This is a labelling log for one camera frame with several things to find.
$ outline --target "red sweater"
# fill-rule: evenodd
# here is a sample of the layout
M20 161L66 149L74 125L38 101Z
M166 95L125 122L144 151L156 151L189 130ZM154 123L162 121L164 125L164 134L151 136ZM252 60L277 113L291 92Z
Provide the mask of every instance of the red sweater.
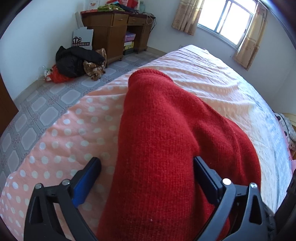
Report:
M222 178L260 186L247 135L165 74L142 69L129 79L118 159L97 237L102 241L192 241L213 211L194 181L201 156ZM226 223L220 237L229 230Z

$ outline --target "beige curtain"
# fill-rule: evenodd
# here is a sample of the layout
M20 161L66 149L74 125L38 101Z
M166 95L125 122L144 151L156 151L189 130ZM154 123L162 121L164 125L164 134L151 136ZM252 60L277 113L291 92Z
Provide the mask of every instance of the beige curtain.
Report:
M172 27L194 35L205 0L181 0Z
M246 37L233 57L233 59L246 70L249 70L258 52L259 44L266 26L266 14L266 7L258 2L256 12L253 16Z

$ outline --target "bed sheet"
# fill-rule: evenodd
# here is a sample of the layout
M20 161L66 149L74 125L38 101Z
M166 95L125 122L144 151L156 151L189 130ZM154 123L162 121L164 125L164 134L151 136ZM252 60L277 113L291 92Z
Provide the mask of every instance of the bed sheet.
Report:
M137 69L142 68L164 72L178 86L240 126L259 157L262 199L276 211L291 180L291 166L280 125L257 91L220 59L193 45ZM78 101L45 132L19 169L8 177L0 197L0 216L17 240L23 240L25 215L35 184L52 186L71 179L92 156L101 158L102 173L78 209L96 231L116 166L128 78L137 69ZM73 240L59 207L56 210L66 237Z

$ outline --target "stack of boxes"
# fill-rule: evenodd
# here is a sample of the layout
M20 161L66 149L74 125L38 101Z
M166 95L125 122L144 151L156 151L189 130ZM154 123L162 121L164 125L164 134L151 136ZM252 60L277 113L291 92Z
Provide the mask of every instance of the stack of boxes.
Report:
M126 32L126 38L124 41L124 49L123 49L123 55L131 54L133 53L133 47L134 47L134 40L135 40L136 34Z

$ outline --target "blue gripper pad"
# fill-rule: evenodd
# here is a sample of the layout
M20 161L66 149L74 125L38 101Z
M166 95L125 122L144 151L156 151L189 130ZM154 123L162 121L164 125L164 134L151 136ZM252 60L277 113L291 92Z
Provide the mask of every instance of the blue gripper pad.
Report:
M72 202L76 208L85 202L94 182L102 170L100 159L93 157L83 170L78 171L70 183Z

